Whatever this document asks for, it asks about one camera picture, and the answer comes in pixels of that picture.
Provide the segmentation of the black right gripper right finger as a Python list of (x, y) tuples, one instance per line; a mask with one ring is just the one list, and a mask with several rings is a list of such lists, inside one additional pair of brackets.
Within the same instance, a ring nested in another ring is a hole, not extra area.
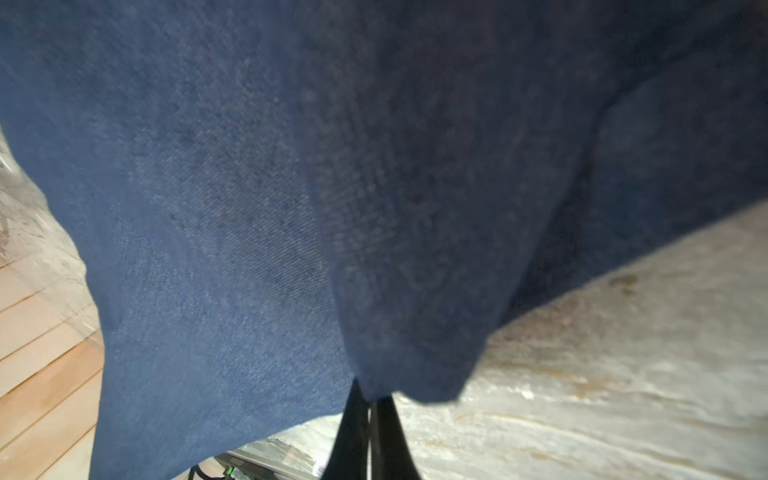
[(392, 397), (381, 399), (370, 414), (373, 480), (420, 480)]

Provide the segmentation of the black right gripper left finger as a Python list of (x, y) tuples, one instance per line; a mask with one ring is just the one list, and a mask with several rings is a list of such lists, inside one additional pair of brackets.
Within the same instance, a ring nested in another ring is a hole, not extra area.
[(322, 480), (366, 480), (369, 403), (354, 380)]

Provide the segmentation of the dark blue denim jeans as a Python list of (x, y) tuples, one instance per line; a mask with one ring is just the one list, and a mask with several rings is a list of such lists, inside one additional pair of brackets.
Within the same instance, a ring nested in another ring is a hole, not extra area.
[(401, 392), (767, 194), (763, 1), (5, 1), (1, 126), (86, 266), (94, 479)]

